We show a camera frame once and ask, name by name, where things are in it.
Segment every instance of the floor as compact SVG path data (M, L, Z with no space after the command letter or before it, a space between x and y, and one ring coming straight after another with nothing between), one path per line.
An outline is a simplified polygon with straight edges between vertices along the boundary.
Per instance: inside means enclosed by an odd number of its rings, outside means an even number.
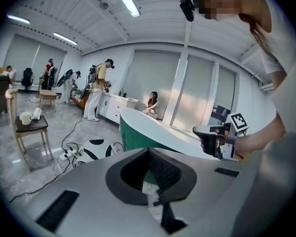
M34 111L38 103L30 102L30 100L33 100L35 96L35 94L28 93L18 94L18 114L26 110ZM48 122L48 136L52 150L61 147L62 137L72 131L74 125L82 116L82 109L74 103L61 104L56 102L56 112L53 108L48 101L42 107L43 114ZM50 158L50 155L45 153L39 134L27 136L23 141L27 149L28 163L34 168L30 172L21 158L9 122L8 114L3 112L0 116L0 194L8 200L24 192L35 191L53 180L54 174L51 168L55 162ZM82 122L77 124L75 131L67 139L79 143L91 139L106 139L110 143L121 142L118 125L103 117L100 118L99 122L82 118ZM59 164L64 170L68 161ZM60 174L56 165L53 170L55 175ZM19 197L12 204L23 209L37 194Z

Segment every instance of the white ceiling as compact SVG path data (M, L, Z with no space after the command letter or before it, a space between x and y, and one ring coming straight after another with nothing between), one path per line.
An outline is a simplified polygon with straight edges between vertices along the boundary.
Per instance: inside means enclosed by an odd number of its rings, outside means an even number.
M103 1L109 4L107 10L99 8ZM170 42L211 50L241 63L242 56L255 44L249 26L237 17L217 22L196 15L189 23L179 0L135 2L141 16L133 18L121 0L19 0L9 13L27 18L31 24L10 19L7 23L27 35L68 45L67 48L81 54L124 43ZM78 45L70 46L56 37L52 39L54 32L75 40ZM257 73L261 61L254 51L242 63ZM259 78L269 82L263 69Z

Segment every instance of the power strip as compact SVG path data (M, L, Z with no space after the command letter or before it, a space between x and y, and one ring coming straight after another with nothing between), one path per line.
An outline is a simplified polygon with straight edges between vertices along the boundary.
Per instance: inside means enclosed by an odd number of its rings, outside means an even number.
M65 157L65 155L68 156L68 158L71 158L73 156L75 156L75 154L77 153L77 150L67 150L67 154L65 152L63 152L62 154L59 155L59 159L61 161L66 161L67 160L67 157Z

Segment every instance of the long hair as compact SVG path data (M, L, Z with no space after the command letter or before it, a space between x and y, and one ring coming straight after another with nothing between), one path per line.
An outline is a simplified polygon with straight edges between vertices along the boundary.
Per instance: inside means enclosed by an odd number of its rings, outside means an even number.
M238 16L239 16L241 21L246 22L246 23L248 23L250 25L250 33L253 35L253 37L255 37L257 43L259 44L259 46L267 54L272 55L271 48L267 44L267 41L266 41L263 33L261 33L261 31L259 30L256 20L252 16L249 16L249 15L244 14L244 13L239 13Z
M152 94L153 94L153 98L149 98L148 108L150 108L151 106L153 106L157 102L158 93L153 91Z

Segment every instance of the white cabinet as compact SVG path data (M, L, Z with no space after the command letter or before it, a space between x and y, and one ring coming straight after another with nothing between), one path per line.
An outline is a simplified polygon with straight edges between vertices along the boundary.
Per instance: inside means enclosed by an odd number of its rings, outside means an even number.
M103 92L97 108L96 117L100 114L119 124L120 110L125 107L134 109L136 103L136 99L120 97Z

